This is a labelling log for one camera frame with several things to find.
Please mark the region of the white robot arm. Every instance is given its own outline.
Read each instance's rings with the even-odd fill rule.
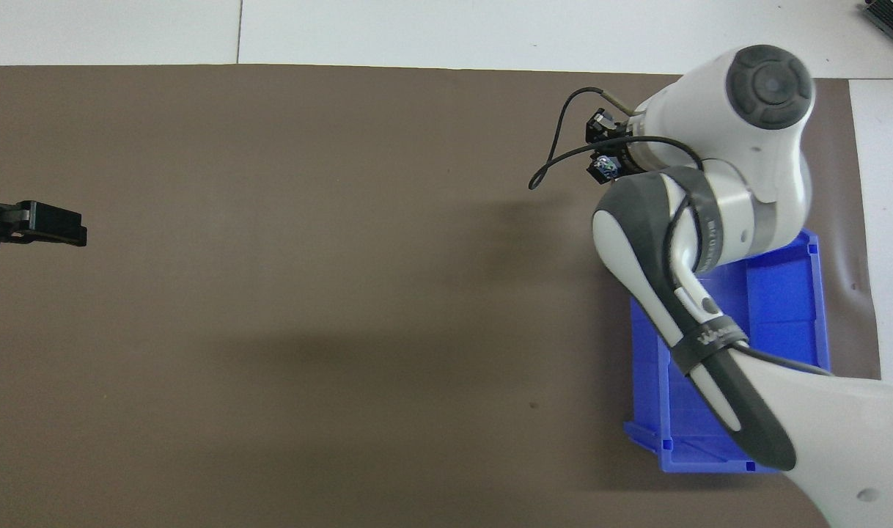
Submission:
[[[596,116],[601,159],[635,174],[609,184],[593,237],[739,447],[784,472],[832,526],[893,528],[893,385],[752,350],[695,275],[801,230],[811,185],[799,140],[813,101],[801,61],[759,45],[691,71],[624,125]]]

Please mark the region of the black cable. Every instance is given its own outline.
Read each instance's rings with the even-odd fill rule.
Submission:
[[[559,117],[557,117],[557,127],[554,129],[554,140],[551,141],[551,152],[548,153],[548,161],[553,159],[554,151],[557,149],[557,140],[560,139],[561,136],[561,126],[563,126],[564,124],[564,116],[566,116],[567,114],[567,107],[570,106],[570,102],[574,100],[574,98],[576,98],[580,94],[585,93],[600,94],[603,99],[610,101],[610,103],[613,104],[613,106],[617,107],[623,114],[625,114],[625,116],[632,116],[632,111],[628,109],[625,104],[621,103],[620,100],[618,100],[616,97],[602,88],[583,87],[579,90],[576,90],[573,94],[570,94],[570,96],[567,97],[567,100],[564,101],[564,106],[561,107],[561,114]]]
[[[681,215],[684,214],[684,211],[687,210],[690,204],[691,197],[690,195],[685,194],[684,197],[681,198],[681,203],[678,204],[675,214],[672,214],[672,220],[669,221],[668,228],[665,230],[664,245],[661,247],[662,254],[664,254],[665,257],[665,277],[668,279],[668,284],[675,285],[675,287],[678,286],[678,281],[675,279],[675,274],[672,273],[672,240],[675,238],[675,227],[681,220]]]
[[[764,351],[758,351],[756,350],[756,348],[749,347],[749,345],[744,345],[742,343],[734,343],[730,347],[735,348],[735,350],[741,351],[744,354],[756,359],[760,359],[771,364],[777,364],[779,365],[779,367],[791,368],[792,370],[807,372],[808,374],[834,375],[831,372],[826,371],[824,368],[816,367],[813,364],[801,363],[800,361],[774,356]]]
[[[627,135],[624,137],[614,137],[611,139],[604,139],[603,141],[597,141],[596,143],[586,144],[583,147],[574,148],[574,150],[570,150],[567,153],[563,153],[560,156],[557,156],[554,159],[548,160],[548,163],[541,165],[541,168],[537,170],[534,176],[531,176],[531,180],[528,183],[528,189],[535,190],[538,185],[541,184],[541,180],[544,180],[544,176],[547,174],[549,168],[554,166],[554,164],[560,163],[560,161],[566,160],[570,156],[576,156],[581,153],[588,153],[590,150],[597,150],[598,148],[604,147],[615,147],[618,144],[630,144],[630,143],[664,143],[670,144],[672,147],[676,147],[679,150],[683,151],[685,154],[691,157],[691,160],[694,160],[694,164],[697,166],[698,170],[704,170],[704,161],[701,160],[701,157],[698,156],[691,147],[688,147],[687,144],[681,143],[681,141],[674,140],[670,137],[662,137],[661,135]]]

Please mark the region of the blue plastic bin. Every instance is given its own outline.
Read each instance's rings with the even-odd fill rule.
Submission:
[[[761,351],[829,369],[818,237],[808,230],[771,253],[715,268],[702,283]],[[774,472],[727,435],[633,300],[633,420],[625,432],[664,472]]]

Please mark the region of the gray joint cap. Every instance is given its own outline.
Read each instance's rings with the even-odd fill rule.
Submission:
[[[798,123],[812,105],[815,85],[788,51],[765,44],[743,48],[727,71],[727,99],[754,127],[781,130]]]

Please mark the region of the brown table surface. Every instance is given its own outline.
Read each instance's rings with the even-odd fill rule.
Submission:
[[[824,526],[780,474],[664,474],[577,87],[675,77],[0,67],[0,526]],[[805,136],[834,370],[878,377],[848,83]],[[578,100],[563,147],[598,104]]]

